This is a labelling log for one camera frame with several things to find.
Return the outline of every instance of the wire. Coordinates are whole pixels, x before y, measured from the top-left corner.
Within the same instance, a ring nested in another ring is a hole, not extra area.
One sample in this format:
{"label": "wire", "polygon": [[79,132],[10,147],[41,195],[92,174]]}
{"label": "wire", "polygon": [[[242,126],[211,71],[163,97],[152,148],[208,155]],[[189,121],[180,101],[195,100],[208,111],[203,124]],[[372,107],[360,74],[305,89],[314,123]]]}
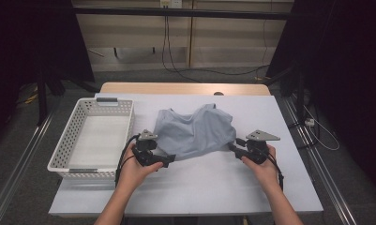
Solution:
{"label": "wire", "polygon": [[320,38],[319,44],[317,45],[318,46],[317,47],[317,51],[319,51],[321,49],[322,45],[323,45],[323,40],[324,40],[324,37],[325,37],[325,33],[327,32],[328,25],[330,24],[331,17],[333,15],[334,6],[336,5],[336,2],[337,2],[337,0],[333,1],[333,5],[331,6],[330,12],[329,12],[329,14],[327,16],[327,20],[325,22],[325,27],[324,27],[324,30],[323,30],[323,33],[322,33],[322,37]]}
{"label": "wire", "polygon": [[324,143],[322,143],[320,141],[320,138],[318,138],[314,133],[313,131],[311,130],[311,128],[309,127],[309,131],[314,135],[314,138],[323,146],[325,147],[326,149],[329,149],[329,150],[332,150],[332,151],[337,151],[339,150],[339,141],[337,140],[337,138],[327,129],[325,128],[318,120],[316,120],[314,118],[314,116],[310,113],[310,111],[308,110],[308,108],[304,105],[304,109],[307,111],[307,113],[310,115],[310,117],[320,126],[322,127],[325,131],[327,131],[327,133],[329,133],[331,135],[331,137],[336,141],[337,143],[337,147],[336,148],[331,148],[331,147],[328,147],[326,146]]}
{"label": "wire", "polygon": [[[311,102],[311,98],[309,99],[309,104],[308,104],[308,107],[310,106],[312,104],[312,102]],[[317,111],[317,107],[316,107],[316,105],[314,105],[313,104],[313,106],[314,106],[314,109],[315,109],[315,112],[316,112],[316,118],[317,118],[317,120],[318,121],[320,121],[320,119],[319,119],[319,114],[318,114],[318,111]],[[305,112],[306,114],[305,114],[305,118],[308,118],[308,112]],[[290,124],[290,125],[288,125],[287,126],[287,128],[288,129],[291,129],[291,128],[295,128],[295,127],[298,127],[298,126],[301,126],[301,124],[299,124],[298,122],[295,122],[295,123],[293,123],[293,124]],[[315,140],[313,141],[313,142],[311,142],[311,143],[309,143],[309,144],[305,144],[305,145],[303,145],[303,146],[298,146],[298,147],[296,147],[298,150],[301,150],[301,149],[306,149],[306,148],[309,148],[309,147],[311,147],[311,146],[314,146],[314,145],[316,145],[317,143],[318,143],[318,139],[320,139],[320,127],[319,126],[317,126],[317,132],[315,132],[314,133],[314,136],[316,137],[315,138]]]}
{"label": "wire", "polygon": [[139,136],[140,136],[140,134],[137,134],[137,135],[132,136],[132,137],[127,141],[126,145],[124,146],[123,151],[121,152],[121,157],[120,157],[120,159],[118,160],[117,169],[116,169],[116,171],[115,171],[114,182],[115,182],[115,185],[116,185],[116,186],[117,186],[117,184],[118,184],[118,179],[120,178],[119,176],[120,176],[121,168],[123,167],[124,163],[129,159],[129,158],[126,159],[126,161],[124,161],[124,163],[122,163],[123,158],[124,158],[124,154],[126,153],[126,150],[127,150],[128,146],[129,146],[129,144],[132,142],[132,140],[134,140],[134,139],[138,139]]}
{"label": "wire", "polygon": [[135,156],[130,156],[130,157],[128,157],[126,160],[124,160],[123,164],[121,164],[121,166],[120,166],[120,170],[123,169],[124,164],[126,164],[126,162],[127,162],[130,158],[134,158],[134,157],[135,157]]}
{"label": "wire", "polygon": [[[184,75],[182,75],[182,73],[180,73],[178,71],[178,69],[176,69],[175,67],[175,64],[173,63],[173,55],[171,54],[171,44],[170,44],[170,25],[168,23],[168,16],[165,17],[165,29],[164,29],[165,33],[164,33],[164,41],[163,41],[163,49],[162,49],[162,53],[161,53],[161,60],[162,60],[162,64],[164,66],[165,69],[167,69],[168,71],[170,72],[176,72],[178,73],[178,75],[182,78],[185,78],[187,80],[190,80],[190,81],[193,81],[193,82],[196,82],[196,83],[200,83],[200,81],[198,80],[195,80],[195,79],[192,79],[192,78],[189,78],[189,77],[186,77]],[[165,66],[165,63],[164,63],[164,48],[165,48],[165,40],[168,40],[168,52],[169,52],[169,56],[170,56],[170,59],[171,59],[171,63],[173,65],[173,69],[174,70],[171,70],[171,69],[168,69],[166,66]]]}
{"label": "wire", "polygon": [[275,166],[276,170],[278,171],[278,184],[280,185],[281,190],[284,189],[283,180],[284,176],[281,172],[280,167],[278,166],[278,163],[276,162],[276,159],[272,156],[272,154],[266,154],[262,149],[254,147],[257,151],[259,151],[262,155],[265,155],[266,158]]}
{"label": "wire", "polygon": [[[169,51],[169,56],[170,56],[170,59],[171,59],[171,63],[173,65],[173,69],[169,69],[165,66],[165,62],[164,62],[164,51],[165,51],[165,45],[166,45],[166,40],[168,42],[168,51]],[[182,78],[185,78],[185,79],[188,79],[188,80],[191,80],[191,81],[194,81],[196,83],[200,83],[200,81],[198,80],[195,80],[195,79],[192,79],[192,78],[189,78],[189,77],[186,77],[184,76],[183,74],[181,74],[181,72],[185,72],[185,71],[204,71],[204,72],[212,72],[212,73],[217,73],[217,74],[221,74],[221,75],[225,75],[225,76],[240,76],[240,75],[247,75],[249,73],[253,73],[253,72],[257,72],[258,70],[262,69],[262,68],[266,68],[266,67],[269,67],[269,65],[262,65],[260,67],[256,67],[252,70],[249,70],[249,71],[246,71],[246,72],[239,72],[239,73],[225,73],[225,72],[219,72],[219,71],[215,71],[215,70],[211,70],[211,69],[205,69],[205,68],[187,68],[187,69],[177,69],[173,63],[173,56],[172,56],[172,53],[171,53],[171,42],[170,42],[170,24],[169,24],[169,21],[168,21],[168,16],[165,17],[165,28],[164,28],[164,40],[163,40],[163,48],[162,48],[162,53],[161,53],[161,61],[162,61],[162,65],[164,66],[164,68],[167,70],[167,71],[170,71],[170,72],[176,72],[178,73],[179,76],[181,76]]]}
{"label": "wire", "polygon": [[[273,11],[273,0],[270,0],[270,11],[271,12]],[[264,53],[263,53],[262,67],[263,67],[263,64],[264,64],[264,62],[263,62],[264,61],[264,57],[266,56],[266,53],[267,53],[267,43],[266,43],[266,36],[265,36],[265,32],[264,32],[266,21],[267,20],[263,21],[263,44],[264,44],[265,49],[264,49]],[[257,82],[259,80],[258,70],[255,71],[255,74],[256,74],[255,82]]]}

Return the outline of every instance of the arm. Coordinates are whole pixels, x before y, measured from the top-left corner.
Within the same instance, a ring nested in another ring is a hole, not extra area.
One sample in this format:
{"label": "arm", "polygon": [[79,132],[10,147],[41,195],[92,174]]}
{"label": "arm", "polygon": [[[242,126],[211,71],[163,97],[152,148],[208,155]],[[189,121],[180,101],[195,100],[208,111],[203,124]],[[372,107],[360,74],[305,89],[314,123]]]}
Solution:
{"label": "arm", "polygon": [[[267,145],[269,153],[276,158],[276,149]],[[261,187],[266,194],[269,201],[270,208],[272,209],[273,218],[278,225],[285,224],[303,224],[301,219],[293,210],[290,202],[287,200],[280,186],[278,185],[278,171],[275,166],[269,161],[265,161],[263,164],[258,165],[247,157],[241,158],[250,169],[254,172]]]}
{"label": "arm", "polygon": [[[130,144],[127,148],[123,160],[133,156],[131,150],[132,146],[134,146],[134,143]],[[134,190],[143,182],[148,174],[157,171],[161,167],[162,162],[143,167],[135,157],[126,161],[123,170],[120,172],[118,185],[95,224],[119,225],[123,218],[128,200]]]}

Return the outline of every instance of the table surface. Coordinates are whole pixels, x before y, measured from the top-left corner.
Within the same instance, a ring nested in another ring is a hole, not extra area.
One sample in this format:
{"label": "table surface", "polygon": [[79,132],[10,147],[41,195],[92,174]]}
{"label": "table surface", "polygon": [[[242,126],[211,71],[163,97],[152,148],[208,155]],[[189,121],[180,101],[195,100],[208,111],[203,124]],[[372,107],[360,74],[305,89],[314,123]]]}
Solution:
{"label": "table surface", "polygon": [[[124,94],[124,92],[140,93],[141,90],[147,94],[151,87],[157,94],[168,95]],[[171,95],[173,88],[179,95]],[[193,94],[198,96],[187,95],[191,90],[194,90]],[[248,94],[244,96],[241,94],[242,90],[261,94],[257,97]],[[214,97],[212,96],[214,92],[222,92],[226,96]],[[233,126],[237,130],[238,137],[244,137],[253,131],[252,128],[279,136],[281,141],[269,143],[279,149],[278,164],[286,177],[286,196],[298,212],[323,210],[276,100],[269,95],[266,86],[211,83],[187,83],[187,85],[105,83],[97,97],[133,99],[136,102],[135,115],[138,118],[134,132],[139,132],[143,128],[153,129],[158,110],[171,107],[176,112],[193,113],[200,105],[214,102],[219,109],[233,116]],[[112,192],[113,181],[63,180],[50,214],[63,217],[97,216]],[[129,217],[220,216],[269,211],[267,199],[250,170],[233,158],[232,152],[220,149],[201,157],[177,161],[171,164],[170,168],[151,174],[134,192],[128,203],[126,215]]]}
{"label": "table surface", "polygon": [[225,96],[270,96],[263,84],[180,83],[180,82],[106,82],[100,93],[173,94]]}

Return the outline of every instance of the white plastic basket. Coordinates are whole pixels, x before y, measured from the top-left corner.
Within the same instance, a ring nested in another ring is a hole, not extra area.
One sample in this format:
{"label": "white plastic basket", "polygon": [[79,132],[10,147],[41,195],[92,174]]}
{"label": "white plastic basket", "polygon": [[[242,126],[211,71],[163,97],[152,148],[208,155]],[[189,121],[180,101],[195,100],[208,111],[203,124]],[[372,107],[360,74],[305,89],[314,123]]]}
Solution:
{"label": "white plastic basket", "polygon": [[48,170],[65,179],[114,179],[133,122],[132,100],[80,99],[56,145]]}

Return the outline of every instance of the metal frame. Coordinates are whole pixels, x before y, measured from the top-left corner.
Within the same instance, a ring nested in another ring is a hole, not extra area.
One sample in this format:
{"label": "metal frame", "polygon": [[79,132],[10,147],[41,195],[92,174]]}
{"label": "metal frame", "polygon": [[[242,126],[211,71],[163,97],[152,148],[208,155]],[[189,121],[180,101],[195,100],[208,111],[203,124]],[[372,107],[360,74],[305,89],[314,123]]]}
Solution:
{"label": "metal frame", "polygon": [[74,5],[72,7],[57,7],[42,4],[12,6],[15,9],[25,9],[25,12],[60,12],[75,14],[98,15],[131,15],[131,16],[170,16],[170,17],[202,17],[202,18],[231,18],[259,20],[317,20],[319,15],[296,14],[290,12],[261,12],[261,11],[231,11],[212,9],[187,8],[157,8],[157,7],[91,7]]}
{"label": "metal frame", "polygon": [[[295,108],[293,101],[289,99],[284,99],[284,104],[293,119],[293,122],[298,123],[298,118],[295,115],[297,109]],[[333,202],[338,215],[344,225],[356,225],[356,219],[354,218],[353,212],[349,207],[349,204],[346,203],[342,194],[340,193],[337,184],[334,182],[333,177],[330,172],[327,170],[327,167],[324,164],[324,161],[317,150],[316,146],[310,146],[310,143],[313,143],[312,138],[306,127],[297,126],[298,134],[301,136],[301,139],[304,144],[307,144],[307,150],[310,157],[310,160],[313,162],[317,173],[319,174],[325,189],[327,190],[328,196],[330,196],[331,201]]]}
{"label": "metal frame", "polygon": [[51,121],[53,120],[53,116],[59,108],[60,101],[61,97],[57,97],[55,99],[49,115],[43,120],[43,123],[40,126],[37,126],[32,139],[30,140],[29,144],[27,144],[21,158],[15,166],[15,169],[13,170],[5,186],[0,192],[0,221],[3,218],[3,215],[6,213],[8,205],[18,189],[19,184],[22,181],[23,175],[30,164],[30,161],[36,153],[42,138],[44,137]]}

